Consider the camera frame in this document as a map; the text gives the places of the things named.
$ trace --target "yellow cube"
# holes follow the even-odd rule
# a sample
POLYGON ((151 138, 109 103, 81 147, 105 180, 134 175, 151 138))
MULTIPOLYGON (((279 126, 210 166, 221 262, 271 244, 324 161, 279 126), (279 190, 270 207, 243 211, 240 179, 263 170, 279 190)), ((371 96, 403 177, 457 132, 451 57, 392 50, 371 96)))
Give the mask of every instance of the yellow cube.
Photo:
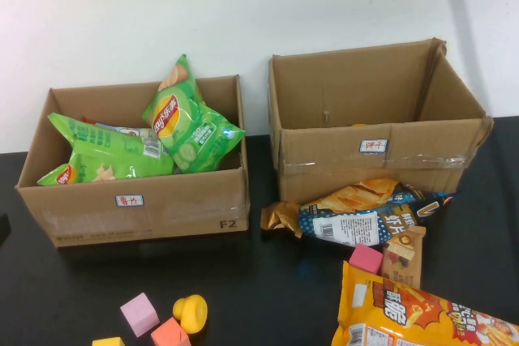
POLYGON ((121 338, 116 337, 107 338, 106 340, 94 340, 92 346, 124 346, 124 343, 121 338))

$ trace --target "yellow mushroom-shaped toy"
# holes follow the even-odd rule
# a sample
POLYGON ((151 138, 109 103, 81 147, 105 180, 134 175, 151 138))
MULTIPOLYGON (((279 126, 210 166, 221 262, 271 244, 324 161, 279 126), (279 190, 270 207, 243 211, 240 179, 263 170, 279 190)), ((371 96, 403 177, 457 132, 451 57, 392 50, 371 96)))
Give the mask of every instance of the yellow mushroom-shaped toy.
POLYGON ((208 320, 208 303, 200 295, 178 299, 173 305, 173 316, 187 334, 196 334, 208 320))

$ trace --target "white wall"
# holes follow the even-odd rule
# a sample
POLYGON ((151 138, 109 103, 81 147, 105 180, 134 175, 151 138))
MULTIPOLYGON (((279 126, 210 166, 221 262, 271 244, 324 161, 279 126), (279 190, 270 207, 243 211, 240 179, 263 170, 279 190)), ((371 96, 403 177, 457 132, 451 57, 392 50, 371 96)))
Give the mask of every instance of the white wall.
POLYGON ((0 152, 28 149, 48 88, 159 80, 182 52, 196 76, 242 76, 250 135, 268 131, 272 54, 431 36, 492 114, 519 114, 519 0, 463 2, 0 0, 0 152))

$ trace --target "snack bag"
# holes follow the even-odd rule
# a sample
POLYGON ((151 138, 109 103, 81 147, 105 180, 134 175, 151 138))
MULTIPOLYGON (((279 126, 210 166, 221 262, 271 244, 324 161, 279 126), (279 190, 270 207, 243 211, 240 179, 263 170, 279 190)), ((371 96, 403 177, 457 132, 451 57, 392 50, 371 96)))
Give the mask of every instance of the snack bag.
POLYGON ((422 279, 422 244, 426 229, 413 226, 384 243, 380 273, 390 280, 420 288, 422 279))
POLYGON ((183 173, 215 170, 221 158, 233 150, 245 134, 207 105, 200 105, 200 111, 199 126, 172 155, 183 173))
POLYGON ((143 119, 173 155, 174 146, 184 143, 198 127, 203 104, 195 79, 183 54, 143 113, 143 119))
POLYGON ((297 238, 302 237, 296 203, 273 203, 261 210, 260 225, 263 230, 289 229, 297 238))
POLYGON ((367 180, 302 206, 299 223, 314 237, 373 246, 423 224, 452 197, 414 190, 388 178, 367 180))
POLYGON ((163 176, 173 172, 173 160, 158 139, 106 130, 58 113, 51 113, 49 120, 71 144, 72 154, 68 164, 38 180, 42 186, 163 176))
POLYGON ((123 133, 123 134, 134 135, 135 137, 146 138, 146 139, 159 139, 159 137, 157 137, 157 134, 155 134, 155 131, 153 131, 152 129, 148 129, 148 128, 133 129, 131 127, 108 126, 108 125, 103 125, 102 123, 99 123, 99 122, 90 121, 85 117, 81 117, 81 120, 83 122, 89 123, 91 125, 99 126, 99 127, 102 127, 104 129, 108 129, 108 130, 118 131, 119 133, 123 133))
POLYGON ((190 96, 190 98, 198 104, 203 103, 204 99, 202 99, 202 95, 200 94, 198 85, 196 85, 195 78, 191 73, 191 68, 187 63, 186 54, 180 56, 180 58, 177 60, 177 63, 173 67, 173 70, 169 73, 168 77, 161 83, 161 85, 159 85, 158 91, 162 91, 167 87, 173 87, 174 85, 177 85, 184 81, 187 83, 184 84, 183 88, 185 88, 186 91, 189 88, 191 89, 190 94, 192 94, 192 96, 190 96))
POLYGON ((187 73, 172 71, 143 119, 183 173, 209 172, 239 143, 245 131, 203 103, 185 55, 175 68, 179 66, 187 73))
POLYGON ((344 263, 332 346, 519 345, 519 327, 344 263))

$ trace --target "pink block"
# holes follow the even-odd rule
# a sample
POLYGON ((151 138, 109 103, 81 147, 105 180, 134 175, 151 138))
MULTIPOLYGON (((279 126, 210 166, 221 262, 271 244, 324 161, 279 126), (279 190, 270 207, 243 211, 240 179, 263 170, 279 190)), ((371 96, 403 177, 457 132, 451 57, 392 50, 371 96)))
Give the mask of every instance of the pink block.
POLYGON ((155 346, 191 346, 186 332, 174 318, 152 332, 152 339, 155 346))
POLYGON ((382 263, 382 253, 359 243, 351 255, 349 263, 352 267, 357 267, 363 271, 369 271, 376 275, 382 263))
POLYGON ((121 311, 135 336, 141 336, 159 324, 157 312, 144 293, 123 305, 121 311))

